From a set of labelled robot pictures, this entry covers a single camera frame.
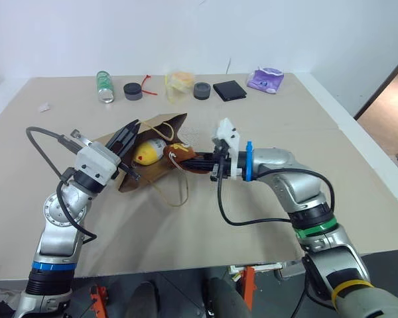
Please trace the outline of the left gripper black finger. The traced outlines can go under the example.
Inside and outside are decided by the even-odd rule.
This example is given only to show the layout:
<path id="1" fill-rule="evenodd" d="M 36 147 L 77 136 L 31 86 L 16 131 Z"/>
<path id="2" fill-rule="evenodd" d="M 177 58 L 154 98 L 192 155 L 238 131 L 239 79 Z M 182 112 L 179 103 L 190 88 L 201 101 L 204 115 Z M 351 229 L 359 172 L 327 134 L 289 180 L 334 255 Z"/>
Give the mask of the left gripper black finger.
<path id="1" fill-rule="evenodd" d="M 131 176 L 135 181 L 140 179 L 140 175 L 135 171 L 134 167 L 125 163 L 119 164 L 119 169 L 123 170 L 127 175 Z"/>
<path id="2" fill-rule="evenodd" d="M 135 144 L 139 128 L 140 128 L 140 120 L 138 119 L 124 126 L 118 137 L 118 141 L 121 146 L 120 149 L 118 150 L 119 156 L 124 156 L 130 151 L 132 146 Z"/>

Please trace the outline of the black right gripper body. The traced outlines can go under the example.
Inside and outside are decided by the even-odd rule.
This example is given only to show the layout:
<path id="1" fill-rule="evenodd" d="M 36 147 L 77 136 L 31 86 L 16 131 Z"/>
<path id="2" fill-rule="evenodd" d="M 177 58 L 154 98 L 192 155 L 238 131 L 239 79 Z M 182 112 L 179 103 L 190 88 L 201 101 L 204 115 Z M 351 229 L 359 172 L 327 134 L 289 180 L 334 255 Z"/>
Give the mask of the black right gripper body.
<path id="1" fill-rule="evenodd" d="M 222 178 L 231 176 L 231 157 L 229 154 L 229 145 L 224 140 L 214 140 L 214 151 L 212 153 L 213 168 L 210 174 L 210 180 L 220 181 Z"/>

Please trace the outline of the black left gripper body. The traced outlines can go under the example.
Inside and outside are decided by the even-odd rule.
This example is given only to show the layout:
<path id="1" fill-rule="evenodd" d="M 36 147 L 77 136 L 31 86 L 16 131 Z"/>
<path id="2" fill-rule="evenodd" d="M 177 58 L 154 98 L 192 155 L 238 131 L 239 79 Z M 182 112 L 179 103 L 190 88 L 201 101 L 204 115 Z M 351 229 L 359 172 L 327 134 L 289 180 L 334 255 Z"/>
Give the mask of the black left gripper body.
<path id="1" fill-rule="evenodd" d="M 112 151 L 119 157 L 121 162 L 118 168 L 122 170 L 128 170 L 128 165 L 123 161 L 123 157 L 126 155 L 130 146 L 130 132 L 116 132 L 110 140 L 106 143 L 105 147 Z"/>

